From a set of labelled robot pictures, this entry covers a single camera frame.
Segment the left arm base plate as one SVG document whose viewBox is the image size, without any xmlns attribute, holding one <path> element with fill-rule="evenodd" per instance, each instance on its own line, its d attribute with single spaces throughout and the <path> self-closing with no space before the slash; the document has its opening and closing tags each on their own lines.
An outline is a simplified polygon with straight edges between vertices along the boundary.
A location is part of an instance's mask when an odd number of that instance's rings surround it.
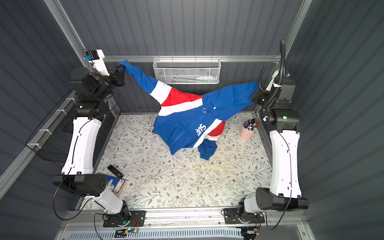
<svg viewBox="0 0 384 240">
<path fill-rule="evenodd" d="M 114 228 L 114 227 L 143 227 L 146 219 L 146 211 L 130 211 L 128 216 L 123 214 L 109 215 L 104 214 L 103 216 L 103 227 Z"/>
</svg>

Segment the blue red white jacket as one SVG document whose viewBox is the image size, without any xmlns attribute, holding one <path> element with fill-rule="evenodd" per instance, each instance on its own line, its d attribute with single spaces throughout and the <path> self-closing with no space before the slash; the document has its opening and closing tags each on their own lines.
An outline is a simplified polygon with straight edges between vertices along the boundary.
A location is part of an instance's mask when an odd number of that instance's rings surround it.
<svg viewBox="0 0 384 240">
<path fill-rule="evenodd" d="M 257 83 L 251 82 L 199 96 L 180 92 L 128 61 L 121 65 L 160 104 L 153 133 L 161 137 L 172 155 L 181 149 L 197 148 L 201 159 L 209 160 L 217 150 L 226 121 L 250 106 L 251 96 L 259 89 Z"/>
</svg>

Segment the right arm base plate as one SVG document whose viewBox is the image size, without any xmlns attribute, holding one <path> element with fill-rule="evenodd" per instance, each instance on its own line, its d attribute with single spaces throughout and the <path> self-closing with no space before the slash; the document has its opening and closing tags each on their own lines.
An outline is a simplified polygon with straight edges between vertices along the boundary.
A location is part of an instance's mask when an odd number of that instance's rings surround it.
<svg viewBox="0 0 384 240">
<path fill-rule="evenodd" d="M 237 208 L 225 208 L 221 210 L 227 225 L 233 224 L 263 224 L 265 218 L 263 213 L 241 213 Z"/>
</svg>

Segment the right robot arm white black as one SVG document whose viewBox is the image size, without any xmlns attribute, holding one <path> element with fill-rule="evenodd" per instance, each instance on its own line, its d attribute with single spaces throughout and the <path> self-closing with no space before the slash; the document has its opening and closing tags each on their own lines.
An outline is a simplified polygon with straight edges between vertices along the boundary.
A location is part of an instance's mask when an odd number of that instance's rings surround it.
<svg viewBox="0 0 384 240">
<path fill-rule="evenodd" d="M 273 174 L 269 188 L 257 188 L 239 203 L 237 216 L 243 223 L 249 222 L 251 214 L 265 210 L 285 213 L 309 207 L 298 179 L 299 114 L 291 109 L 292 95 L 292 90 L 279 89 L 261 101 L 260 118 L 269 132 Z"/>
</svg>

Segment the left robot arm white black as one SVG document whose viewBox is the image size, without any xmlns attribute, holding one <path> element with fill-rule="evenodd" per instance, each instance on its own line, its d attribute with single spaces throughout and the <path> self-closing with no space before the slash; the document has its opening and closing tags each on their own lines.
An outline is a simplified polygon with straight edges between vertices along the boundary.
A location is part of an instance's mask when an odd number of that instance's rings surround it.
<svg viewBox="0 0 384 240">
<path fill-rule="evenodd" d="M 125 66 L 108 71 L 106 75 L 81 67 L 71 72 L 75 89 L 73 134 L 68 156 L 60 175 L 53 184 L 68 193 L 94 201 L 104 210 L 105 223 L 124 226 L 131 214 L 125 201 L 107 186 L 107 177 L 94 174 L 94 151 L 104 117 L 111 111 L 105 99 L 116 87 L 125 85 Z"/>
</svg>

